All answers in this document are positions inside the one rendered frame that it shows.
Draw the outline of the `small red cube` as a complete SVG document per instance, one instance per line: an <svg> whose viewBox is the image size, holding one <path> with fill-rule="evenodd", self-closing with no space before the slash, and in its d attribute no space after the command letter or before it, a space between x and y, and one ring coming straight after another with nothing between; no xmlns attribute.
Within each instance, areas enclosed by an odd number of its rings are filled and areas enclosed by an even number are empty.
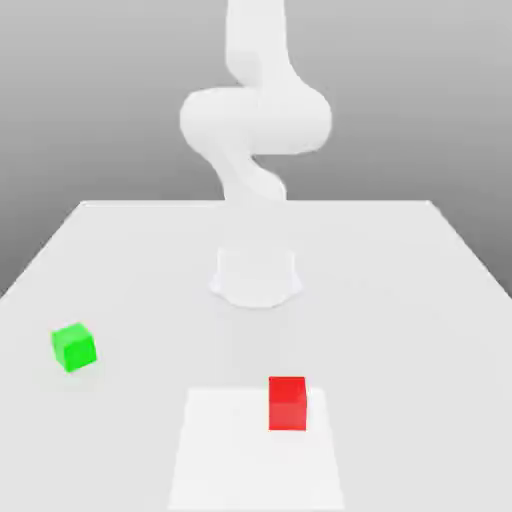
<svg viewBox="0 0 512 512"><path fill-rule="evenodd" d="M302 376L269 377L269 429L305 431L307 426L306 380Z"/></svg>

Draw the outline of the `small green cube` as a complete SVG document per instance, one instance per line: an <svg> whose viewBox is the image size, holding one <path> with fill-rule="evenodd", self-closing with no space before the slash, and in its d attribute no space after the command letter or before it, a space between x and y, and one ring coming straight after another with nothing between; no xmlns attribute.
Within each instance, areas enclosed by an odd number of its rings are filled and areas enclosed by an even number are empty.
<svg viewBox="0 0 512 512"><path fill-rule="evenodd" d="M75 323L51 333L57 362L68 373L97 360L94 337L82 323Z"/></svg>

